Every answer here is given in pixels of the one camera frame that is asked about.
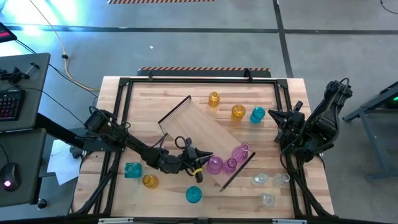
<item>pink glass vase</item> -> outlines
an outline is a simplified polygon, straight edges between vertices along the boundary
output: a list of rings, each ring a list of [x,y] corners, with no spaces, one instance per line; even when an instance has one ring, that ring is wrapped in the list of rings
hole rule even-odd
[[[207,171],[211,174],[218,174],[223,169],[223,160],[218,156],[213,156],[207,162]]]
[[[236,159],[234,158],[229,158],[225,163],[224,163],[224,172],[226,174],[232,174],[236,170]]]
[[[241,146],[234,148],[232,151],[232,158],[236,159],[238,162],[245,161],[249,155],[250,146],[248,143],[242,143]]]

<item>keyboard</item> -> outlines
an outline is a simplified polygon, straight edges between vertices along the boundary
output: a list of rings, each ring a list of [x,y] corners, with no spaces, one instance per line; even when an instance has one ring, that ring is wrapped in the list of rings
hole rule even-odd
[[[0,91],[0,121],[16,121],[21,112],[25,90]]]

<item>white cable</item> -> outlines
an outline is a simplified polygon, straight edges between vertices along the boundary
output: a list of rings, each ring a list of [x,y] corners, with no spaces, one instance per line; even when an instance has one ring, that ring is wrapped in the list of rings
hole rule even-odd
[[[80,87],[82,87],[82,88],[84,88],[84,89],[86,89],[86,90],[89,90],[89,91],[99,91],[99,89],[88,87],[88,86],[86,86],[86,85],[84,85],[84,84],[82,84],[82,83],[76,81],[76,80],[74,79],[74,77],[69,73],[68,64],[67,64],[67,59],[64,57],[64,55],[65,55],[66,57],[68,57],[68,55],[67,55],[67,51],[65,50],[65,47],[63,46],[63,42],[62,42],[60,36],[58,35],[58,33],[57,33],[57,31],[54,29],[54,27],[51,25],[50,21],[47,20],[47,18],[42,14],[42,12],[40,11],[40,9],[33,3],[33,1],[32,1],[32,0],[29,0],[29,1],[30,1],[30,3],[32,3],[32,5],[37,9],[37,11],[40,13],[40,15],[42,15],[42,17],[47,21],[47,23],[50,25],[51,29],[55,32],[55,35],[57,35],[58,40],[60,41],[61,46],[62,46],[62,56],[63,56],[62,58],[63,58],[63,64],[65,65],[65,71],[66,71],[68,77],[71,79],[71,81],[74,82],[74,83],[76,83],[76,85],[78,85],[78,86],[80,86]]]

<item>gray metal frame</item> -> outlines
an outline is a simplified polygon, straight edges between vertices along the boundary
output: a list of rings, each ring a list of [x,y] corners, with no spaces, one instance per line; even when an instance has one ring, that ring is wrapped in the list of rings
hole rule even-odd
[[[386,148],[379,147],[381,138],[377,138],[375,135],[371,123],[369,122],[368,113],[396,113],[397,109],[380,109],[385,102],[392,100],[393,97],[398,95],[398,82],[389,86],[386,90],[383,90],[381,94],[369,100],[367,103],[360,106],[358,109],[343,117],[343,120],[347,123],[351,122],[355,118],[361,118],[366,134],[372,144],[373,149],[376,152],[377,161],[379,162],[381,172],[377,174],[368,174],[366,180],[372,182],[374,180],[386,179],[390,177],[398,177],[398,170],[394,170],[392,162],[389,156],[389,152]]]

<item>yellow cable tie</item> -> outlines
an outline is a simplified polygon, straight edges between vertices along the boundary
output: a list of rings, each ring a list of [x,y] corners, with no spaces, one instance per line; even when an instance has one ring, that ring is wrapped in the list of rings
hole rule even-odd
[[[197,174],[197,173],[199,173],[199,172],[201,172],[201,171],[203,171],[202,168],[196,169],[196,170],[194,171],[194,173],[192,173],[192,175],[195,175],[195,174]]]

